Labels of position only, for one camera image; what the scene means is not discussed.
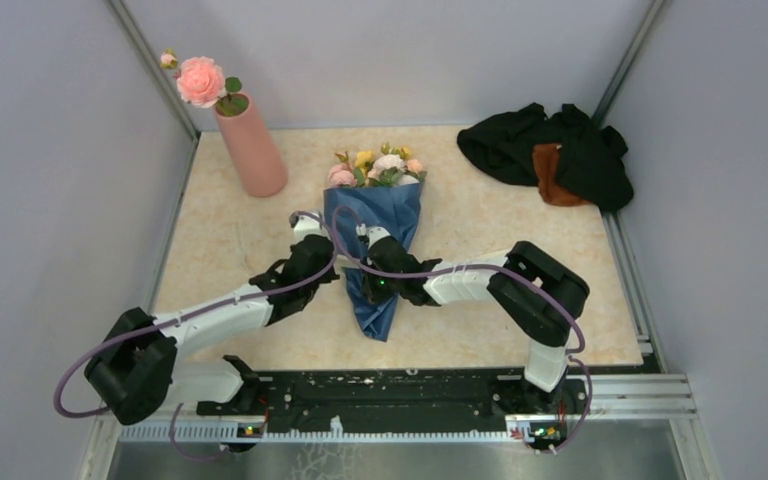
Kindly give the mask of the mixed flower bouquet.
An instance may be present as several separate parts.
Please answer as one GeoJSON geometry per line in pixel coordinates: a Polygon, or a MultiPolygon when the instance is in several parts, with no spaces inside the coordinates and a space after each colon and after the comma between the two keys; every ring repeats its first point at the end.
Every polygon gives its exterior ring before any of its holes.
{"type": "Polygon", "coordinates": [[[399,187],[422,183],[427,170],[407,146],[384,143],[377,151],[336,152],[326,180],[329,188],[399,187]]]}

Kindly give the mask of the blue wrapping paper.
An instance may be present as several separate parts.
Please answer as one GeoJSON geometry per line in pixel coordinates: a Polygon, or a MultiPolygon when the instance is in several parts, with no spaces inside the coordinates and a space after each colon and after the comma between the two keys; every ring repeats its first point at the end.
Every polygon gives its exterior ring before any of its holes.
{"type": "MultiPolygon", "coordinates": [[[[356,233],[358,223],[386,229],[408,249],[419,224],[421,193],[420,183],[395,187],[328,188],[323,191],[325,219],[355,258],[367,257],[366,244],[356,233]]],[[[342,271],[360,331],[369,339],[385,342],[398,296],[387,289],[385,279],[374,277],[353,264],[348,264],[342,271]]]]}

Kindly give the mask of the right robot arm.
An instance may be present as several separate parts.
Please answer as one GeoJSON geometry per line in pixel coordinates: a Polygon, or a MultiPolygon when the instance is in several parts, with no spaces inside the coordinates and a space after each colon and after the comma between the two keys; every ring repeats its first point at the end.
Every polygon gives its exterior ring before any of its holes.
{"type": "Polygon", "coordinates": [[[510,251],[462,263],[420,261],[391,236],[368,238],[363,290],[370,302],[399,296],[415,306],[493,301],[529,338],[523,398],[536,412],[562,398],[568,356],[583,350],[577,320],[587,283],[528,241],[510,251]]]}

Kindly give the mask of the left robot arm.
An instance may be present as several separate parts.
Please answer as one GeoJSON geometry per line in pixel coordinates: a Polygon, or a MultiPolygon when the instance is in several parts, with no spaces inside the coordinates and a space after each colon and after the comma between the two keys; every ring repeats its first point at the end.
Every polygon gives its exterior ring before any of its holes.
{"type": "Polygon", "coordinates": [[[309,234],[291,246],[288,258],[228,295],[156,316],[128,310],[104,350],[89,359],[84,377],[124,426],[180,404],[195,404],[206,415],[248,413],[260,399],[260,379],[239,356],[211,362],[190,356],[302,311],[320,285],[336,280],[333,254],[330,239],[309,234]]]}

